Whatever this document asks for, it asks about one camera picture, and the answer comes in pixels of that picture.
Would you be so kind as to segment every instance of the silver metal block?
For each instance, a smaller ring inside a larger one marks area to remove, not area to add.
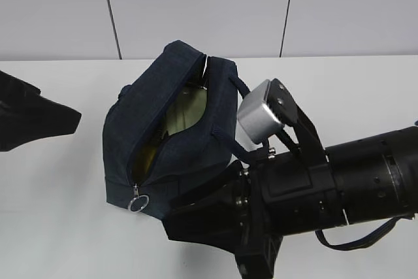
[[[249,93],[238,109],[238,122],[254,144],[260,144],[284,128],[267,103],[270,80]]]

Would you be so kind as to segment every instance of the zipper pull ring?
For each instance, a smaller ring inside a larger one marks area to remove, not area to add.
[[[145,199],[145,203],[138,210],[132,210],[133,203],[135,203],[139,199]],[[149,202],[150,202],[150,197],[146,194],[139,195],[138,184],[135,184],[133,186],[133,198],[129,202],[127,209],[130,212],[142,212],[148,206]]]

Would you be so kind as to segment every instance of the metal ring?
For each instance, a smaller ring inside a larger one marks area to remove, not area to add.
[[[145,198],[146,200],[145,200],[145,203],[141,206],[141,208],[139,208],[138,210],[131,210],[131,207],[132,207],[132,205],[133,205],[133,203],[135,203],[135,201],[137,201],[138,199],[140,199],[140,198]],[[130,212],[142,212],[147,206],[148,206],[148,203],[150,202],[150,197],[148,196],[148,195],[146,195],[146,194],[142,194],[142,195],[139,195],[139,196],[135,196],[133,199],[131,199],[131,201],[129,202],[129,205],[128,205],[128,211],[130,211]]]

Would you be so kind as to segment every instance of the white wall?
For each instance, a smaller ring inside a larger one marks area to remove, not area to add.
[[[291,0],[282,56],[416,54],[416,0]],[[124,59],[276,57],[287,0],[110,0]],[[0,60],[118,59],[106,0],[0,0]]]

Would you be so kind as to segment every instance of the bag handle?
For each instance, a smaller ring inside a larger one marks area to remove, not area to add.
[[[238,76],[231,75],[229,76],[229,80],[236,87],[243,99],[250,93],[248,86]],[[263,141],[263,147],[249,152],[242,147],[240,143],[235,140],[235,138],[231,137],[227,132],[225,132],[225,130],[217,125],[214,125],[212,128],[212,135],[224,144],[235,157],[248,165],[251,165],[258,159],[264,158],[268,155],[268,150],[270,148],[268,140]]]

